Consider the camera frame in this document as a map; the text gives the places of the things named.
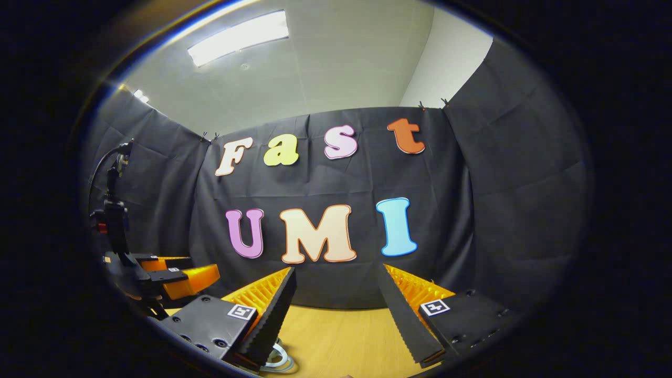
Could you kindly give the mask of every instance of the orange part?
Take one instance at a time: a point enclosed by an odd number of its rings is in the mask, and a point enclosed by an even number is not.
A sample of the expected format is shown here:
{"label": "orange part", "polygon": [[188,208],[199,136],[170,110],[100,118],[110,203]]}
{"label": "orange part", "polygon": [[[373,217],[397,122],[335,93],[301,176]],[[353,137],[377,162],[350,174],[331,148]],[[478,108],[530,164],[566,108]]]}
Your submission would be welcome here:
{"label": "orange part", "polygon": [[188,279],[163,284],[166,294],[172,300],[196,295],[212,285],[220,277],[217,264],[182,270]]}
{"label": "orange part", "polygon": [[392,277],[394,283],[399,288],[399,291],[404,295],[406,302],[415,312],[420,322],[431,332],[425,320],[420,316],[419,309],[420,305],[426,302],[435,301],[437,299],[443,299],[452,297],[455,293],[446,290],[432,282],[423,280],[418,276],[414,276],[411,273],[404,272],[401,269],[397,269],[393,266],[383,264],[387,273]]}
{"label": "orange part", "polygon": [[280,284],[287,276],[291,268],[285,268],[283,270],[277,271],[273,274],[270,274],[264,278],[256,280],[251,284],[241,287],[240,289],[234,291],[233,293],[222,298],[223,301],[236,303],[238,305],[254,307],[259,313],[257,319],[252,323],[249,331],[245,334],[245,337],[250,333],[252,329],[259,323],[261,316],[264,311],[268,308],[268,305],[271,303],[273,296],[278,291]]}
{"label": "orange part", "polygon": [[140,262],[140,266],[147,272],[155,272],[157,270],[168,269],[166,260],[184,260],[186,258],[188,257],[160,257],[158,260],[142,261]]}
{"label": "orange part", "polygon": [[166,267],[166,261],[164,260],[141,261],[140,266],[142,266],[142,269],[145,269],[147,272],[168,269],[168,267]]}

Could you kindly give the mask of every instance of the blue letter i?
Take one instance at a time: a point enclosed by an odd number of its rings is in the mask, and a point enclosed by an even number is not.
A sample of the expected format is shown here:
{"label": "blue letter i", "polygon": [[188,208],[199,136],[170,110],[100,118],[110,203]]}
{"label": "blue letter i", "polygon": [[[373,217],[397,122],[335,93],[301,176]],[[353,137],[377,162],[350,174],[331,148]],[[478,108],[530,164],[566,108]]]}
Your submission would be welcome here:
{"label": "blue letter i", "polygon": [[418,248],[411,240],[409,221],[406,218],[406,209],[410,204],[408,198],[403,197],[382,200],[376,204],[376,210],[382,213],[387,232],[387,245],[382,249],[385,256],[410,254]]}

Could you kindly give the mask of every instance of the wooden table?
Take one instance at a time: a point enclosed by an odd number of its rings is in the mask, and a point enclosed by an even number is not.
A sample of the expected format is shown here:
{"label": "wooden table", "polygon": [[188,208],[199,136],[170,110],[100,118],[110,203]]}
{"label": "wooden table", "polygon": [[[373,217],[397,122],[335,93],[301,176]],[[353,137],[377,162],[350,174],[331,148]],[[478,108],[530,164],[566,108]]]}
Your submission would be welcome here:
{"label": "wooden table", "polygon": [[413,362],[389,309],[329,310],[293,305],[280,338],[295,366],[286,373],[260,372],[262,377],[401,378],[437,366],[422,369]]}

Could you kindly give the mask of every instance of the letter m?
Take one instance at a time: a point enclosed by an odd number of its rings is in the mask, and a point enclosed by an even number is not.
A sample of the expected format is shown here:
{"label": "letter m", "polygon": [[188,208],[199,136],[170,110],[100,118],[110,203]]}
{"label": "letter m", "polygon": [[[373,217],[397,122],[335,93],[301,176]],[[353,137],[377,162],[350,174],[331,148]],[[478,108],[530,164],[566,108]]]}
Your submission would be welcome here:
{"label": "letter m", "polygon": [[280,219],[285,222],[287,229],[287,250],[282,255],[282,261],[287,264],[300,264],[306,260],[306,256],[299,250],[299,243],[312,261],[320,258],[325,242],[328,243],[326,261],[344,262],[357,257],[357,252],[350,247],[347,232],[347,216],[350,212],[350,206],[345,204],[329,206],[317,228],[312,226],[302,209],[288,209],[280,213]]}

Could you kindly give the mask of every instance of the white wall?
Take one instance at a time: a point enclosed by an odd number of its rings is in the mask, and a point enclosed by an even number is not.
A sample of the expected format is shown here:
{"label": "white wall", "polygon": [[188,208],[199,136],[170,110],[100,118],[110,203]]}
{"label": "white wall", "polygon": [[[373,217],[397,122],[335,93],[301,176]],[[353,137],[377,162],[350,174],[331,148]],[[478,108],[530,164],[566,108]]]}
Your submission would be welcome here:
{"label": "white wall", "polygon": [[463,19],[440,8],[427,44],[399,106],[442,108],[442,98],[450,100],[490,50],[493,37]]}

